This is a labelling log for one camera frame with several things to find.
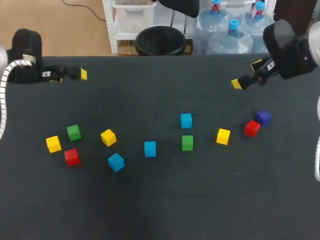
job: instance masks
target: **red cube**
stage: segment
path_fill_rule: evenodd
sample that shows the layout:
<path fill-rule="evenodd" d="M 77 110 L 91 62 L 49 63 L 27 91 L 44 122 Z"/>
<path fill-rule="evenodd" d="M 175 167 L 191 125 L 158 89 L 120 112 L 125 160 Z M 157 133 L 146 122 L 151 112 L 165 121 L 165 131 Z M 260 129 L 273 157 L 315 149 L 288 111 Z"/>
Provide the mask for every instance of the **red cube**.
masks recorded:
<path fill-rule="evenodd" d="M 257 135 L 260 129 L 260 124 L 256 121 L 251 120 L 244 128 L 244 134 L 254 137 Z"/>
<path fill-rule="evenodd" d="M 70 149 L 64 152 L 66 164 L 71 167 L 80 163 L 77 149 Z"/>

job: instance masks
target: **white plastic bin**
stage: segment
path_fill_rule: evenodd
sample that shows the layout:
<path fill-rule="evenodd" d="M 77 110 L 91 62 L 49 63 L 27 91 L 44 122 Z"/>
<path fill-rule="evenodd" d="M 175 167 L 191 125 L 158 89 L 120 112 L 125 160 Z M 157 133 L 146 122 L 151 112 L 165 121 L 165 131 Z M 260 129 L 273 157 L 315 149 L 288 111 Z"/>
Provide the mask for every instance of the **white plastic bin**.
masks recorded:
<path fill-rule="evenodd" d="M 153 26 L 157 2 L 144 5 L 121 5 L 113 0 L 112 6 L 118 15 L 118 24 L 124 33 L 140 33 Z"/>

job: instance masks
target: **wooden floor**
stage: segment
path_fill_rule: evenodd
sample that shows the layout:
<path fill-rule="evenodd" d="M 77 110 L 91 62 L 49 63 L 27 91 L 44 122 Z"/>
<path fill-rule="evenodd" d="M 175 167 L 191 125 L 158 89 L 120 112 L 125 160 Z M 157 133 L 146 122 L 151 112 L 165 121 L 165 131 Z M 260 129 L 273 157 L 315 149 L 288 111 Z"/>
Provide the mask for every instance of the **wooden floor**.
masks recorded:
<path fill-rule="evenodd" d="M 92 8 L 105 19 L 102 0 L 65 0 Z M 107 25 L 85 7 L 62 0 L 0 0 L 0 43 L 7 49 L 16 30 L 41 34 L 44 56 L 110 56 Z"/>

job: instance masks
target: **blue cube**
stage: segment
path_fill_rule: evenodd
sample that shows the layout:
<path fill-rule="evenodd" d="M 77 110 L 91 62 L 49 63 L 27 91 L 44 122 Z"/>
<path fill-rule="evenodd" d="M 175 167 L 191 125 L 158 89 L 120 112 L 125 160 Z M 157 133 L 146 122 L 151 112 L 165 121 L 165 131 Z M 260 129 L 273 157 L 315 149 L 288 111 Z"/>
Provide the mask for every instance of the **blue cube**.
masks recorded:
<path fill-rule="evenodd" d="M 255 116 L 255 121 L 261 126 L 267 126 L 271 123 L 271 115 L 267 111 L 260 111 Z"/>
<path fill-rule="evenodd" d="M 125 166 L 125 160 L 116 153 L 108 158 L 108 164 L 113 171 L 118 172 Z"/>
<path fill-rule="evenodd" d="M 182 129 L 190 129 L 190 128 L 192 128 L 191 113 L 181 114 L 180 121 L 181 121 L 181 128 Z"/>
<path fill-rule="evenodd" d="M 144 142 L 144 155 L 146 158 L 153 158 L 157 156 L 155 141 Z"/>

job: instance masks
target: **white cable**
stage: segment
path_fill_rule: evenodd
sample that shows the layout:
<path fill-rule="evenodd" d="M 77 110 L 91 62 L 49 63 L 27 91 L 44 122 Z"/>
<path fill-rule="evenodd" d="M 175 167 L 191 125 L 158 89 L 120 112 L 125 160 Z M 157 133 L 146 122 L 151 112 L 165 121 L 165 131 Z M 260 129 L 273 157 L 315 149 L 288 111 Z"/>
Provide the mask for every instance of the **white cable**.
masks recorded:
<path fill-rule="evenodd" d="M 318 182 L 320 182 L 320 137 L 315 149 L 315 164 L 314 164 L 314 175 Z"/>
<path fill-rule="evenodd" d="M 1 109 L 1 121 L 0 121 L 0 140 L 4 135 L 6 124 L 7 124 L 7 103 L 6 103 L 6 86 L 9 74 L 15 67 L 31 66 L 30 61 L 26 60 L 15 60 L 11 62 L 3 72 L 0 81 L 0 109 Z"/>

